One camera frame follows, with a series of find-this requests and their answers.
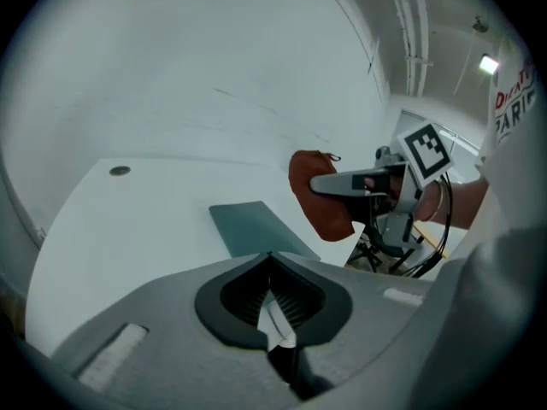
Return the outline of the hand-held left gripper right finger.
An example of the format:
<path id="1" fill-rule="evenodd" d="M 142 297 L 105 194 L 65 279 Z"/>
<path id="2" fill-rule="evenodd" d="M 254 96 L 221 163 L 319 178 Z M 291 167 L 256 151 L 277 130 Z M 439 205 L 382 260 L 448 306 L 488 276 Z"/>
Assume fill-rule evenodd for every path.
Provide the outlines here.
<path id="1" fill-rule="evenodd" d="M 271 324 L 285 333 L 269 362 L 307 399 L 354 377 L 384 352 L 425 300 L 419 279 L 273 254 Z"/>

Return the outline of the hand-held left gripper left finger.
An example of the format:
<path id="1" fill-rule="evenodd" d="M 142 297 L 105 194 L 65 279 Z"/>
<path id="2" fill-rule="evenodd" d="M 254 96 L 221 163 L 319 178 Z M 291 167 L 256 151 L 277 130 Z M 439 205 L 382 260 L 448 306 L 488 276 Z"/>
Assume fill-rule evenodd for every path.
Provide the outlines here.
<path id="1" fill-rule="evenodd" d="M 247 255 L 146 283 L 54 352 L 95 405 L 128 410 L 289 410 L 298 396 L 257 327 L 268 281 Z"/>

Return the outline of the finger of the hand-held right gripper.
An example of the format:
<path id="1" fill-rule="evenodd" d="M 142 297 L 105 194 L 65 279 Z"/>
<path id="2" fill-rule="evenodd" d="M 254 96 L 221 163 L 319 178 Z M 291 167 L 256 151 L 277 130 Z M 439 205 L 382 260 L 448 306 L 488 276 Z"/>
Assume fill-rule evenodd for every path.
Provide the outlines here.
<path id="1" fill-rule="evenodd" d="M 314 193 L 322 195 L 368 196 L 364 188 L 364 177 L 381 174 L 404 175 L 404 165 L 315 176 L 309 181 L 309 187 Z"/>

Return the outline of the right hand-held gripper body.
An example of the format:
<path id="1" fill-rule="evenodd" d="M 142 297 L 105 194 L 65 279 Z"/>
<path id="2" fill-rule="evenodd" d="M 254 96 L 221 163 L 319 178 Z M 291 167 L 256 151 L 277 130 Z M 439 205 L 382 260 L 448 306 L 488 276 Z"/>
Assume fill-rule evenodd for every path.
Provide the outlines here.
<path id="1" fill-rule="evenodd" d="M 404 165 L 400 197 L 365 196 L 368 216 L 364 225 L 375 228 L 387 246 L 415 247 L 411 231 L 424 189 L 446 173 L 453 161 L 433 124 L 425 121 L 398 134 L 389 145 L 377 148 L 369 169 L 395 164 Z"/>

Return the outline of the rust red cloth pouch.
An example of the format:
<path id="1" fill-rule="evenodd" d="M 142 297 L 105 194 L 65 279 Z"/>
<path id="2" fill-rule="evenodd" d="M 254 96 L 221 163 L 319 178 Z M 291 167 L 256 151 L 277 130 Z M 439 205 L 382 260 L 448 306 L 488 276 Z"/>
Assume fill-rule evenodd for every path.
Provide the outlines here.
<path id="1" fill-rule="evenodd" d="M 318 150 L 299 150 L 290 160 L 288 179 L 293 194 L 319 237 L 327 242 L 345 240 L 355 233 L 352 218 L 343 202 L 334 196 L 314 193 L 310 180 L 337 173 L 332 164 L 339 158 Z"/>

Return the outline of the grey notebook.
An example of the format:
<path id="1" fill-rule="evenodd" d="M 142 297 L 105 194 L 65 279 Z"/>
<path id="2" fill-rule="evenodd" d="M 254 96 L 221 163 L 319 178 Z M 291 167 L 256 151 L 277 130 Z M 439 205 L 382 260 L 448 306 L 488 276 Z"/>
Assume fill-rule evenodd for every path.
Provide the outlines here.
<path id="1" fill-rule="evenodd" d="M 214 205 L 209 213 L 232 258 L 287 252 L 318 261 L 320 257 L 264 202 Z"/>

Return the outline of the person's right forearm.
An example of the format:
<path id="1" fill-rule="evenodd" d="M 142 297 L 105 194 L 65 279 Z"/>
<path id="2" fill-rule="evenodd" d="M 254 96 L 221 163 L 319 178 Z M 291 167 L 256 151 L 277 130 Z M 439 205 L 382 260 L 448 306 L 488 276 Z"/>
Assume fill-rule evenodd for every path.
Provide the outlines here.
<path id="1" fill-rule="evenodd" d="M 450 216 L 451 226 L 468 230 L 488 190 L 488 183 L 479 178 L 466 184 L 454 184 L 451 189 L 449 193 L 446 185 L 431 182 L 414 212 L 415 219 L 444 225 Z"/>

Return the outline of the person's right hand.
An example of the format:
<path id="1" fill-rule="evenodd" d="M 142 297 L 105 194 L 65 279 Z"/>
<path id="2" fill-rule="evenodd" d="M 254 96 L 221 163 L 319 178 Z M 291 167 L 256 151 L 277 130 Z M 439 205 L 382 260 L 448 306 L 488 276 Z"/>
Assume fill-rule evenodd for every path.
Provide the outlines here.
<path id="1" fill-rule="evenodd" d="M 403 176 L 381 174 L 364 177 L 364 188 L 368 196 L 382 196 L 397 200 L 403 188 Z"/>

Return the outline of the light wooden-edged table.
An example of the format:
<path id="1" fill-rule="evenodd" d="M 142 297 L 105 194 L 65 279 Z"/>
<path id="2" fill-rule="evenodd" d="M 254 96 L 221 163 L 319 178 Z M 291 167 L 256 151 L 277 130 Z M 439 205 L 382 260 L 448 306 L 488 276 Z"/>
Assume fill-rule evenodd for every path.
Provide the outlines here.
<path id="1" fill-rule="evenodd" d="M 427 242 L 436 252 L 440 253 L 443 259 L 448 259 L 450 257 L 450 251 L 443 247 L 443 236 L 436 236 L 434 232 L 428 230 L 428 226 L 425 222 L 416 221 L 414 223 L 414 229 L 423 237 L 424 241 Z"/>

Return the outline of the person's white printed shirt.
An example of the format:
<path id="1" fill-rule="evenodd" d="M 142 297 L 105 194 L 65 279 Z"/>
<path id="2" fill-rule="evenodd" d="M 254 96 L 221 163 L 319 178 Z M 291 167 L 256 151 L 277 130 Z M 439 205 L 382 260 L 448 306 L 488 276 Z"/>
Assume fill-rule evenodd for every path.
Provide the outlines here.
<path id="1" fill-rule="evenodd" d="M 517 34 L 504 35 L 497 61 L 489 90 L 485 139 L 475 160 L 478 169 L 511 135 L 535 103 L 538 71 L 531 52 Z"/>

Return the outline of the white ceiling pipes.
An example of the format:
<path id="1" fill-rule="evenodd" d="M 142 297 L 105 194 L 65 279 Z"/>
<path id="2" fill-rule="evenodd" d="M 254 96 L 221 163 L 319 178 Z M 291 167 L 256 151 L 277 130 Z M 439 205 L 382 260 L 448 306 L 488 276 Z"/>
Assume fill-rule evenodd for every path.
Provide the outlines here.
<path id="1" fill-rule="evenodd" d="M 399 21 L 406 61 L 406 95 L 422 97 L 429 60 L 430 15 L 426 0 L 392 0 Z"/>

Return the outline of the white desk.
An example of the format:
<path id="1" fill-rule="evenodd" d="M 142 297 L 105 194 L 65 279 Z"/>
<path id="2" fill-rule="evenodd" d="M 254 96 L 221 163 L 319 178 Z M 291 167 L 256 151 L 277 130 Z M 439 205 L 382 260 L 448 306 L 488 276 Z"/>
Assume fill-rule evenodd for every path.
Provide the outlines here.
<path id="1" fill-rule="evenodd" d="M 116 166 L 131 172 L 111 176 Z M 329 243 L 271 167 L 175 159 L 105 159 L 65 201 L 39 251 L 26 340 L 45 355 L 79 326 L 153 279 L 226 260 L 213 205 L 264 202 L 320 259 L 341 267 L 356 237 Z"/>

